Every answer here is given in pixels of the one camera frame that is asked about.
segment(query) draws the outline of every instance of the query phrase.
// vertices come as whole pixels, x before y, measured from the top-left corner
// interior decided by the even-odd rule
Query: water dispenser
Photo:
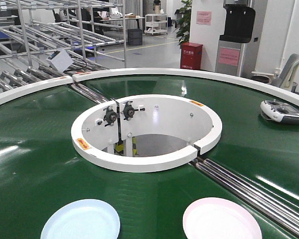
[[[226,22],[219,36],[216,72],[250,79],[255,70],[267,0],[224,0]]]

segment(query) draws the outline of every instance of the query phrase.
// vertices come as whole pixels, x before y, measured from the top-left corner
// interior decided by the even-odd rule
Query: fire extinguisher box
[[[185,42],[181,44],[180,48],[180,68],[189,70],[200,70],[203,45]]]

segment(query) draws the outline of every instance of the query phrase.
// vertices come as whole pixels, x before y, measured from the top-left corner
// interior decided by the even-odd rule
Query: gray chair
[[[279,76],[271,73],[253,71],[252,73],[255,76],[252,76],[251,80],[260,81],[272,86],[285,89],[287,91],[295,92],[297,83],[295,83],[294,80],[298,66],[299,55],[292,54],[286,62]]]

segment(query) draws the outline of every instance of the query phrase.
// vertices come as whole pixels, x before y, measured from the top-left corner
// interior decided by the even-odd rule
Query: potted plant
[[[191,18],[191,5],[192,0],[181,0],[184,4],[183,7],[179,9],[179,13],[182,14],[182,18],[178,20],[177,25],[179,25],[176,37],[180,37],[178,44],[189,42],[189,31],[190,31],[190,18]]]

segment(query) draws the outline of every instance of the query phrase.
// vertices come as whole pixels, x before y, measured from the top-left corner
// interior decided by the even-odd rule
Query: paper
[[[238,66],[240,49],[221,47],[218,63]]]
[[[198,11],[197,12],[197,24],[209,25],[211,24],[211,11]]]

